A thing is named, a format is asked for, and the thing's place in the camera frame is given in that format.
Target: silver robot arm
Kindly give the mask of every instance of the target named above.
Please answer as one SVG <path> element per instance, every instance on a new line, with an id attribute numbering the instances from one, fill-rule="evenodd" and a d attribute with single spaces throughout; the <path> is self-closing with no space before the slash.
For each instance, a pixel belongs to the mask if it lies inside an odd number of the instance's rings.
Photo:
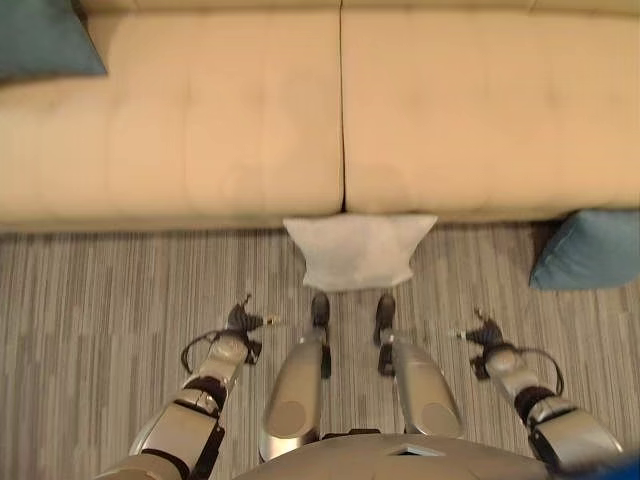
<path id="1" fill-rule="evenodd" d="M 234 307 L 226 329 L 213 339 L 206 360 L 143 427 L 129 457 L 96 480 L 209 478 L 224 438 L 220 414 L 225 401 L 243 364 L 255 363 L 260 354 L 260 344 L 249 340 L 247 332 L 262 326 L 262 318 L 247 315 L 245 304 Z"/>
<path id="2" fill-rule="evenodd" d="M 476 377 L 490 379 L 529 430 L 535 456 L 556 472 L 588 470 L 614 460 L 620 443 L 591 414 L 543 386 L 522 358 L 522 350 L 505 342 L 497 324 L 484 324 L 458 337 L 483 347 L 472 359 Z"/>

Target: throw pillow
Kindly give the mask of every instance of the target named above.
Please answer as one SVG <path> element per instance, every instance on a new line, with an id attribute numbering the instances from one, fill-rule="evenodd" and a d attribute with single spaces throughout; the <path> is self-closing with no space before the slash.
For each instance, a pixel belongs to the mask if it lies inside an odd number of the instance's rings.
<path id="1" fill-rule="evenodd" d="M 546 245 L 530 286 L 547 289 L 617 287 L 640 274 L 640 211 L 583 210 Z"/>
<path id="2" fill-rule="evenodd" d="M 104 73 L 69 0 L 0 0 L 0 79 Z"/>
<path id="3" fill-rule="evenodd" d="M 409 260 L 433 215 L 344 214 L 286 219 L 307 261 L 303 284 L 327 292 L 391 287 L 413 276 Z"/>

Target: beige couch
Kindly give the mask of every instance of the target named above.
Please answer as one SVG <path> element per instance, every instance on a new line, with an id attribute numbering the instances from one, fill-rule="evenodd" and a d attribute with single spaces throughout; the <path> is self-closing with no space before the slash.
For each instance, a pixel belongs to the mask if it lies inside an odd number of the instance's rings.
<path id="1" fill-rule="evenodd" d="M 82 3 L 109 75 L 0 85 L 0 231 L 640 205 L 637 0 Z"/>

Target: gray carpet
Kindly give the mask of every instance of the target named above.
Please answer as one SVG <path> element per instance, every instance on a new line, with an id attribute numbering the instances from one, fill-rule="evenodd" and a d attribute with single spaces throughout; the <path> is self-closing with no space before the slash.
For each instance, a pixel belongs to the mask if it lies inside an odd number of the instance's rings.
<path id="1" fill-rule="evenodd" d="M 398 324 L 440 362 L 466 438 L 528 454 L 525 431 L 488 384 L 472 377 L 475 350 L 446 336 L 495 314 L 515 342 L 548 349 L 566 394 L 627 447 L 640 446 L 640 283 L 583 293 L 527 287 L 538 229 L 440 227 L 418 248 L 415 278 L 393 289 Z M 0 239 L 0 477 L 90 478 L 126 454 L 136 431 L 185 378 L 181 347 L 223 324 L 246 292 L 282 315 L 263 331 L 225 410 L 228 436 L 214 478 L 258 461 L 257 426 L 288 347 L 309 321 L 304 260 L 283 232 Z M 402 430 L 390 380 L 370 344 L 380 292 L 331 295 L 333 377 L 325 432 Z M 543 361 L 531 359 L 553 381 Z"/>

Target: cable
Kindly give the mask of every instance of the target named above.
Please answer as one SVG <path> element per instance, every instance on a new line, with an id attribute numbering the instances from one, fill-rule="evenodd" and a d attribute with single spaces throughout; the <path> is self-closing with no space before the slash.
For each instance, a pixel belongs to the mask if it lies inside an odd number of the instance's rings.
<path id="1" fill-rule="evenodd" d="M 182 352 L 180 353 L 180 363 L 182 363 L 182 366 L 184 367 L 184 369 L 187 371 L 189 375 L 193 373 L 193 369 L 189 365 L 189 352 L 191 351 L 191 347 L 200 343 L 203 340 L 207 340 L 209 344 L 213 343 L 213 340 L 209 338 L 209 335 L 217 335 L 218 333 L 219 333 L 219 330 L 209 330 L 207 333 L 203 333 L 202 335 L 199 335 L 193 340 L 191 340 L 187 344 L 187 346 L 182 349 Z"/>
<path id="2" fill-rule="evenodd" d="M 547 360 L 550 360 L 553 363 L 553 366 L 556 369 L 556 395 L 560 396 L 564 392 L 564 375 L 562 374 L 562 370 L 560 369 L 560 365 L 555 358 L 553 358 L 548 352 L 542 350 L 541 348 L 531 348 L 531 347 L 523 347 L 518 348 L 519 353 L 535 353 L 537 355 L 545 357 Z"/>

